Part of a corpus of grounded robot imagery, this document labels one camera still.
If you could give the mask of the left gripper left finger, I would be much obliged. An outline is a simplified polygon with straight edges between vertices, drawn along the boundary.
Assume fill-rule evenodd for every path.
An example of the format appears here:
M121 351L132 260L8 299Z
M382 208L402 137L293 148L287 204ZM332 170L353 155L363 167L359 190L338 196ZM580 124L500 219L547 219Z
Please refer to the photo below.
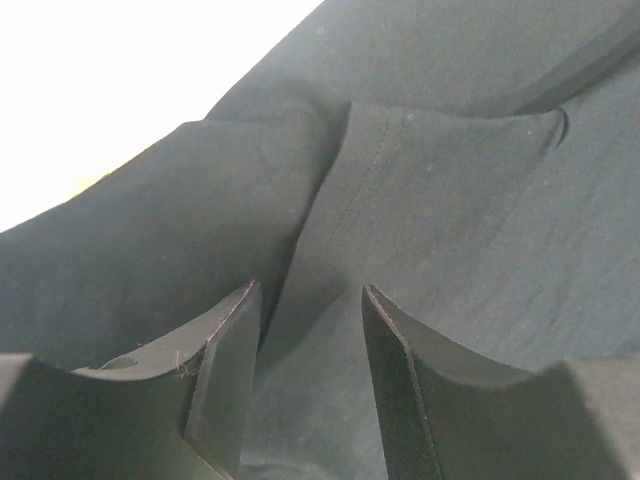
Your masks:
M98 369L1 358L5 479L232 479L260 333L250 282Z

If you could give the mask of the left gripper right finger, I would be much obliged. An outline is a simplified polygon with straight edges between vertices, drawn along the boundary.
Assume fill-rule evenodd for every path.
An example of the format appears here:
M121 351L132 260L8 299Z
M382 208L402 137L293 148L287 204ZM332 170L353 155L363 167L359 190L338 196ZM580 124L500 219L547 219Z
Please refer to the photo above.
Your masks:
M392 479L635 479L639 358L566 359L530 373L362 293Z

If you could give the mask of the black t shirt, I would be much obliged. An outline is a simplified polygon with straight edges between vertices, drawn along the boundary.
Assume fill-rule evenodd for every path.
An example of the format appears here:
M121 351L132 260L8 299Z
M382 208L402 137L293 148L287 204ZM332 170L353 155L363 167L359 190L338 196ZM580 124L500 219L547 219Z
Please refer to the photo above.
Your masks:
M392 479L362 293L530 373L639 358L639 5L326 1L1 236L1 358L98 369L259 283L232 479Z

